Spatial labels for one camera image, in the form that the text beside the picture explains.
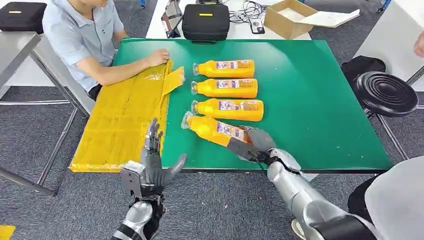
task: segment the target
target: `man's arm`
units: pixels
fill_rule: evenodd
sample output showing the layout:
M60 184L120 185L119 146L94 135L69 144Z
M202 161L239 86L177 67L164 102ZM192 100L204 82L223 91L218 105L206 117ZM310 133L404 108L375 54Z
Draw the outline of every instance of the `man's arm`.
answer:
M110 4L113 6L113 13L112 13L113 37L115 38L116 41L120 43L122 39L128 38L128 35L124 30L124 24L122 23L118 15L114 1L110 1Z
M93 56L76 63L76 66L103 86L122 82L143 70L164 64L170 58L166 49L154 51L150 56L120 66L103 66Z
M115 40L120 43L122 41L122 39L128 38L128 35L125 32L125 30L122 30L122 31L114 32L113 38L115 38Z

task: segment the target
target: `gray carpet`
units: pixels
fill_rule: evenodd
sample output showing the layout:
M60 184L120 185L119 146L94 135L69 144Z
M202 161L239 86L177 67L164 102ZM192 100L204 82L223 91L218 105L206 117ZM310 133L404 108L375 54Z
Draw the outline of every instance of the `gray carpet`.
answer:
M131 36L145 36L156 1L145 10L138 1L117 0L117 11ZM318 10L350 12L361 16L336 29L315 27L313 39L328 41L339 63L348 61L379 15L378 1L306 0ZM424 103L424 94L420 94ZM59 99L51 87L12 87L2 100ZM55 106L0 106L0 166L36 181L72 108ZM410 157L424 155L424 111L387 119ZM33 194L0 178L0 224L16 225L14 240L108 239L128 209L130 197L118 174L73 173L67 169L86 124L78 113L46 186L56 197ZM388 136L371 120L387 154L401 160ZM330 201L346 209L352 190L366 174L321 174L311 183ZM251 173L180 173L164 192L168 213L161 221L160 240L295 240L292 214L263 176Z

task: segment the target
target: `light blue shirt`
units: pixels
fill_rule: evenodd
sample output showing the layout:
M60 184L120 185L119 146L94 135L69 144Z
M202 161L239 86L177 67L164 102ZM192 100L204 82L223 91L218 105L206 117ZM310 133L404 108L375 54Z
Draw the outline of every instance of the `light blue shirt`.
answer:
M68 0L52 0L42 19L44 33L53 50L68 67L73 78L88 92L99 83L77 67L93 56L101 65L110 66L115 56L113 33L124 30L113 0L93 9L89 20L77 12Z

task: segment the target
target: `metal frame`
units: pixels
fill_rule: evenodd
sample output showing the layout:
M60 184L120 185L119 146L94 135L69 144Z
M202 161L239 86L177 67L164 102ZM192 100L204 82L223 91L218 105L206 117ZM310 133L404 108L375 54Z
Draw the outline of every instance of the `metal frame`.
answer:
M71 104L73 106L73 110L69 116L69 119L63 128L63 131L59 137L59 139L56 142L56 145L54 146L53 152L50 155L50 158L48 159L44 170L42 171L37 183L26 179L23 176L20 176L16 173L13 173L11 171L6 170L3 167L0 167L0 176L3 176L9 180L12 180L15 183L21 184L23 186L26 186L36 192L42 193L44 195L48 195L50 197L55 196L56 192L54 190L48 189L47 187L43 186L44 182L46 181L47 175L49 174L50 169L52 168L53 163L55 162L56 156L58 155L58 152L65 140L65 137L72 125L72 122L77 114L78 109L81 110L81 112L86 116L89 117L88 112L82 107L82 105L74 98L72 94L70 94L67 89L55 78L53 73L46 67L46 65L43 63L43 61L40 59L40 57L37 55L37 53L34 51L34 48L37 46L37 44L40 42L41 38L39 35L34 33L34 36L32 39L28 41L25 47L21 49L21 51L16 55L16 57L10 62L10 64L7 66L6 70L3 71L0 76L4 77L2 82L0 84L0 87L13 75L13 73L18 69L18 67L22 64L22 62L30 56L34 62L37 64L37 66L44 72L44 74L50 79L50 81L56 86L56 88L59 90L59 92L66 98L66 100L46 100L46 101L23 101L23 102L16 102L16 101L0 101L1 105L53 105L53 104Z
M411 86L416 81L418 81L422 76L424 76L424 66L422 66L414 75L412 75L406 83ZM418 105L416 109L424 109L424 105ZM390 129L389 124L386 122L384 117L380 114L377 114L375 112L371 112L368 109L364 110L364 113L367 115L368 118L371 118L372 116L377 116L378 120L380 121L381 125L383 126L385 132L387 133L388 137L390 138L391 142L393 143L394 147L396 148L397 152L402 156L403 160L408 160L409 157L405 150L402 148L401 144L399 143L398 139L396 138L393 131Z
M302 168L304 174L383 174L387 169L308 169ZM234 169L234 168L183 168L181 173L264 173L262 169Z

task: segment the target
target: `robotic arm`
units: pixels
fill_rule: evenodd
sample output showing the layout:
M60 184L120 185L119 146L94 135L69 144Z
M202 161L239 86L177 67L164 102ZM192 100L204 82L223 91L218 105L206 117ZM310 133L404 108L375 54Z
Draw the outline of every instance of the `robotic arm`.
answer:
M227 148L244 160L268 166L268 179L293 212L306 240L383 240L371 223L345 212L316 191L302 177L295 158L276 148L268 133L254 127L243 128L251 144L232 138ZM162 132L157 134L158 129L154 119L146 134L140 162L130 161L120 171L135 201L112 240L150 240L158 233L159 221L165 213L162 192L183 168L187 157L182 154L174 166L162 169L159 155Z
M268 166L267 177L301 225L306 240L383 240L365 219L327 201L301 175L301 166L288 152L278 149L263 130L243 127L252 144L232 138L229 150L242 158Z
M172 167L162 169L159 153L163 132L157 134L158 129L155 118L145 136L140 162L129 161L120 170L120 177L134 196L134 203L112 240L150 240L158 233L159 221L166 211L162 192L183 168L187 158L186 154L181 154Z

